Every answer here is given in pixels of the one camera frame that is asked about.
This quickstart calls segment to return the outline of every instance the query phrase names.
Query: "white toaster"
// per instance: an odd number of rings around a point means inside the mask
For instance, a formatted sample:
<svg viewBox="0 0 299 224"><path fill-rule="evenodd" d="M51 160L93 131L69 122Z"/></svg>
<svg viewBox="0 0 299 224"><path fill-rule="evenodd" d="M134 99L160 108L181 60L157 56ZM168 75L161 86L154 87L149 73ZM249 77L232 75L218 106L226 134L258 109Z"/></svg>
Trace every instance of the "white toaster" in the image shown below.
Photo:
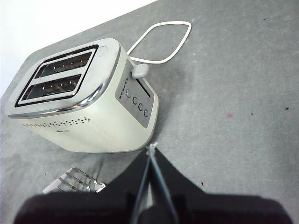
<svg viewBox="0 0 299 224"><path fill-rule="evenodd" d="M159 100L145 78L132 77L136 68L147 72L114 39L50 55L24 74L8 116L69 151L139 149L153 134Z"/></svg>

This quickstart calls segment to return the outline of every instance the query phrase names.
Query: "gray carpet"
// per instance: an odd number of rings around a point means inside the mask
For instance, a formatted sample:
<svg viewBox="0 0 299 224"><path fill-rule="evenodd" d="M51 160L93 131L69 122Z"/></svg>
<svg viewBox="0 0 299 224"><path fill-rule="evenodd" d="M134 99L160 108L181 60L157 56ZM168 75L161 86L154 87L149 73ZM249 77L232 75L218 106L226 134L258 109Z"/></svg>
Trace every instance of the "gray carpet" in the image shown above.
<svg viewBox="0 0 299 224"><path fill-rule="evenodd" d="M6 101L22 74L101 38L129 49L149 26L172 20L193 27L175 58L150 66L160 97L152 141L204 191L275 199L299 223L298 0L161 0L30 55L1 98L1 223L70 167L110 182L139 153L68 152L10 120ZM162 59L183 29L155 29L132 55Z"/></svg>

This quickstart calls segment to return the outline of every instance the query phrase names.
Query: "control button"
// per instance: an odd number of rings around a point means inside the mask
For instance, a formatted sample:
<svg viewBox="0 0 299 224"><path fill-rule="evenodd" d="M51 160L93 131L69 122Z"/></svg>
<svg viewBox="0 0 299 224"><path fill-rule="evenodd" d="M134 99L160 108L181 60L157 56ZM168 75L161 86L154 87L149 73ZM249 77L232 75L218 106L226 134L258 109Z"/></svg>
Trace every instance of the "control button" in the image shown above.
<svg viewBox="0 0 299 224"><path fill-rule="evenodd" d="M131 98L131 91L129 89L127 89L126 95L127 95L128 98Z"/></svg>
<svg viewBox="0 0 299 224"><path fill-rule="evenodd" d="M147 109L145 109L143 114L144 114L145 117L147 117L149 115L149 111Z"/></svg>
<svg viewBox="0 0 299 224"><path fill-rule="evenodd" d="M139 104L139 105L138 105L138 109L139 109L140 111L142 111L142 110L143 110L143 105L142 105L142 104Z"/></svg>
<svg viewBox="0 0 299 224"><path fill-rule="evenodd" d="M137 104L137 103L138 103L137 97L133 97L133 104Z"/></svg>

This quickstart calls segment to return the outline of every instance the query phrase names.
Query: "power cord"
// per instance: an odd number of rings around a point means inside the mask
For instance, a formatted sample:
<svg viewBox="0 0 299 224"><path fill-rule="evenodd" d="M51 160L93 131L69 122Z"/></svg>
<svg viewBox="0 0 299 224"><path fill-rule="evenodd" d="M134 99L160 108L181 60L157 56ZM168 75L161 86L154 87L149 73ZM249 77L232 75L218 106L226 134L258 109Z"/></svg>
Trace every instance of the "power cord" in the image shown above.
<svg viewBox="0 0 299 224"><path fill-rule="evenodd" d="M177 52L180 50L180 48L182 47L182 45L185 43L188 35L190 34L191 31L191 23L186 22L186 21L167 21L167 22L160 22L157 24L152 25L150 28L148 28L147 31L145 31L144 34L142 34L142 36L133 44L133 46L128 50L127 54L130 55L130 53L133 51L133 49L141 42L141 40L154 28L159 27L159 26L164 26L164 25L172 25L172 24L183 24L183 25L187 25L188 29L183 37L183 39L181 40L181 42L179 43L179 45L177 46L177 48L172 52L171 55L169 55L167 58L160 60L160 61L153 61L153 60L146 60L146 59L142 59L142 58L137 58L137 57L131 57L130 58L133 61L137 61L137 62L143 62L143 63L147 63L147 64L163 64L167 61L169 61L170 59L172 59Z"/></svg>

